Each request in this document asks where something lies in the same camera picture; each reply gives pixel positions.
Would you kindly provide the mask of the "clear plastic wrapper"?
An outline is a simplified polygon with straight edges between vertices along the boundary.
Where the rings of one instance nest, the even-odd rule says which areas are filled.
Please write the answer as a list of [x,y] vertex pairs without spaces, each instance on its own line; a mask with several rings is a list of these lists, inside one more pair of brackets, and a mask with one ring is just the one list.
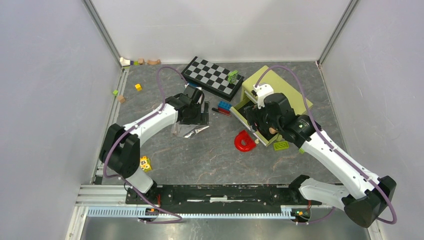
[[171,133],[180,138],[192,139],[195,135],[208,129],[209,127],[209,125],[187,125],[176,122],[171,128]]

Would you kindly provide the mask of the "green drawer cabinet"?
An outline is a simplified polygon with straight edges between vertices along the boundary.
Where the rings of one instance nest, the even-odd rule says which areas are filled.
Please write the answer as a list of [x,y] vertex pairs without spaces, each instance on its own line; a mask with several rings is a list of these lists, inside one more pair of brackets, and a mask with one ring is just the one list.
[[315,133],[306,115],[310,106],[309,100],[302,100],[294,87],[264,65],[242,83],[240,102],[230,112],[256,138],[255,144],[267,147],[283,138],[300,148]]

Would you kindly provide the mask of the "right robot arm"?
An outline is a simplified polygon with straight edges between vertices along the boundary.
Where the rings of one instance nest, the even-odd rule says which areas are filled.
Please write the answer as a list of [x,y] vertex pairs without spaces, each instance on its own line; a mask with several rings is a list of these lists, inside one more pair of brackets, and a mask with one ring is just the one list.
[[318,160],[341,185],[300,175],[289,185],[289,199],[295,204],[318,201],[340,209],[358,226],[368,228],[374,221],[394,225],[397,214],[392,204],[397,183],[380,177],[360,165],[340,148],[315,121],[311,110],[296,114],[283,93],[272,93],[243,108],[252,131],[281,134],[303,153]]

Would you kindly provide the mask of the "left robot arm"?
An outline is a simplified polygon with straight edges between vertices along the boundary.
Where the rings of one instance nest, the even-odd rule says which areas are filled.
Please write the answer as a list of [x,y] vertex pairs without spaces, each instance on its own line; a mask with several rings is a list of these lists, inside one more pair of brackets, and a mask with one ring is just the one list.
[[138,190],[145,204],[157,198],[155,181],[140,167],[140,148],[152,136],[175,123],[206,125],[209,122],[209,102],[200,87],[187,84],[182,93],[167,97],[157,109],[123,126],[108,127],[99,160]]

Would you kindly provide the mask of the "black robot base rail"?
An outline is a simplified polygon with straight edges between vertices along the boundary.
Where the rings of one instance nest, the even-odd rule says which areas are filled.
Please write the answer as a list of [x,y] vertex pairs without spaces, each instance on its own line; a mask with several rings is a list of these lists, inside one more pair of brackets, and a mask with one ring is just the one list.
[[144,196],[175,214],[276,214],[281,206],[321,204],[287,184],[164,184]]

